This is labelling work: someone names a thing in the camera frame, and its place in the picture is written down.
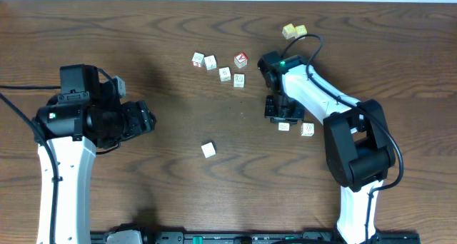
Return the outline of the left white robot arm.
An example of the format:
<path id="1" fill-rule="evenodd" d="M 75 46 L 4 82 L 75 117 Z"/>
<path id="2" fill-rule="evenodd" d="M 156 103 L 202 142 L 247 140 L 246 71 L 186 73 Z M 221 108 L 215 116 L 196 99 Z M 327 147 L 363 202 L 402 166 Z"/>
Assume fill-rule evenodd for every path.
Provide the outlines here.
<path id="1" fill-rule="evenodd" d="M 38 146 L 41 203 L 38 243 L 90 243 L 91 172 L 98 155 L 154 130 L 145 101 L 67 101 L 55 95 L 34 123 L 45 144 Z"/>

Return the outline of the white block number eight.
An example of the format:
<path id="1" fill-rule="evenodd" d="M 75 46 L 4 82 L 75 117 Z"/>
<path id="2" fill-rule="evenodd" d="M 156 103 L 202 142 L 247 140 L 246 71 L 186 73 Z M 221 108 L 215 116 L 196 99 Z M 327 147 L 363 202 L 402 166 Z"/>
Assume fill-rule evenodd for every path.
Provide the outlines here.
<path id="1" fill-rule="evenodd" d="M 313 136 L 315 133 L 314 123 L 303 122 L 301 124 L 301 136 Z"/>

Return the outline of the yellow letter block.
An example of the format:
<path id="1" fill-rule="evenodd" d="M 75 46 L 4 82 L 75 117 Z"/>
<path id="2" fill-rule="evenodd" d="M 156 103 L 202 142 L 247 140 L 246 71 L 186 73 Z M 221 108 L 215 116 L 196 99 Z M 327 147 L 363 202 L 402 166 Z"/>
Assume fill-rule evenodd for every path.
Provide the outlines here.
<path id="1" fill-rule="evenodd" d="M 290 123 L 280 122 L 278 124 L 278 129 L 280 131 L 289 131 L 290 130 Z"/>

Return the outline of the white block number four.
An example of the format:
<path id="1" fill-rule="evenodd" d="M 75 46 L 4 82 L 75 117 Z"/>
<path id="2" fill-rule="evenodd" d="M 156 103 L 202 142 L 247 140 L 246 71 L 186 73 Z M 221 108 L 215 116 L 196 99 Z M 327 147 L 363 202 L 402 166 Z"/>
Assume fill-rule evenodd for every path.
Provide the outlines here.
<path id="1" fill-rule="evenodd" d="M 202 152 L 203 152 L 205 158 L 210 158 L 210 157 L 216 155 L 216 149 L 212 142 L 208 142 L 208 143 L 202 145 L 201 149 L 202 149 Z"/>

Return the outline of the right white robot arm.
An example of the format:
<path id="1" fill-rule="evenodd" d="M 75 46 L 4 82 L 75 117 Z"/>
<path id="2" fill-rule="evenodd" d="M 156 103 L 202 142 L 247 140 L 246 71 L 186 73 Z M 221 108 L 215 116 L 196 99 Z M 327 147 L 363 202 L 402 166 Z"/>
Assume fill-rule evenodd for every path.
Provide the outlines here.
<path id="1" fill-rule="evenodd" d="M 374 189 L 383 185 L 396 160 L 381 105 L 347 96 L 302 56 L 283 59 L 273 51 L 257 66 L 272 91 L 266 98 L 267 119 L 296 124 L 310 113 L 323 126 L 326 163 L 341 187 L 339 235 L 346 243 L 370 240 L 376 234 Z"/>

